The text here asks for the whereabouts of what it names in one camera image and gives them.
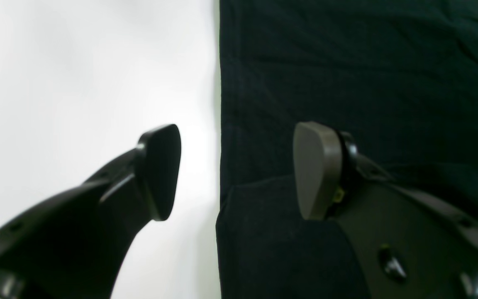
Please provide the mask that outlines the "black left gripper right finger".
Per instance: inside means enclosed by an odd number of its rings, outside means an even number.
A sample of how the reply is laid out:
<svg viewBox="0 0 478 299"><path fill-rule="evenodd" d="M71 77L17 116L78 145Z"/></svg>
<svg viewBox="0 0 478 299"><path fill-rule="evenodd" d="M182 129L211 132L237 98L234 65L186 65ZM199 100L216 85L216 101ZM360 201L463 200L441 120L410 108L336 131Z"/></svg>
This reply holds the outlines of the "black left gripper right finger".
<svg viewBox="0 0 478 299"><path fill-rule="evenodd" d="M293 165L305 220L336 223L372 299L478 299L478 220L396 182L351 134L297 123Z"/></svg>

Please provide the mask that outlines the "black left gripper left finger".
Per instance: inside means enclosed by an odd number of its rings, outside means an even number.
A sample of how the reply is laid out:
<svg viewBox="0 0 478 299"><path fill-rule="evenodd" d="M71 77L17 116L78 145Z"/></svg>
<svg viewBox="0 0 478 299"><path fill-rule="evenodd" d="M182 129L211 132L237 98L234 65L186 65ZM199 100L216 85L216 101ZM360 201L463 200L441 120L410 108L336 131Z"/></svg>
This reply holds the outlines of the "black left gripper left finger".
<svg viewBox="0 0 478 299"><path fill-rule="evenodd" d="M81 185L0 227L0 299L108 299L136 235L174 206L176 125L145 132Z"/></svg>

